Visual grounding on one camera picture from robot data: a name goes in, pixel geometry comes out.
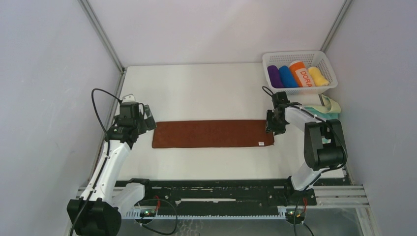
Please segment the brown towel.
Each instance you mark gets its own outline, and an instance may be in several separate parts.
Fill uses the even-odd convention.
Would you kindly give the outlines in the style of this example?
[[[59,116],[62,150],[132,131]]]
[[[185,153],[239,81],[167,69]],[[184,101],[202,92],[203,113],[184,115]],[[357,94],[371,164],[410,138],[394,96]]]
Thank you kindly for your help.
[[[264,120],[158,122],[152,148],[246,148],[274,145]]]

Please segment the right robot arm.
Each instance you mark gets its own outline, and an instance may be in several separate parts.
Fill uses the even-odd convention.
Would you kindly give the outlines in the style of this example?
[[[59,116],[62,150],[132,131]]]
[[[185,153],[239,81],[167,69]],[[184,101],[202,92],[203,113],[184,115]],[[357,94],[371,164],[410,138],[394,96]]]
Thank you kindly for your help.
[[[304,197],[322,174],[342,169],[348,160],[342,124],[338,119],[321,118],[298,102],[291,102],[286,92],[262,90],[271,98],[273,109],[267,110],[266,133],[281,135],[287,125],[294,125],[304,133],[304,163],[296,174],[289,177],[284,198],[292,205]]]

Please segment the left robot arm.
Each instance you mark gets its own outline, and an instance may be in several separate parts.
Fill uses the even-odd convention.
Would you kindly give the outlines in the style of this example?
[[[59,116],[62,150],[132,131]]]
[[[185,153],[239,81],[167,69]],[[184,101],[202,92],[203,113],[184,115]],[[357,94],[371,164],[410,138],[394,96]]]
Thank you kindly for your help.
[[[67,213],[72,223],[69,235],[115,236],[122,217],[139,202],[148,205],[154,192],[142,183],[130,183],[118,195],[114,187],[126,157],[139,135],[156,128],[149,105],[121,102],[114,124],[106,131],[98,167],[78,199],[71,199]]]

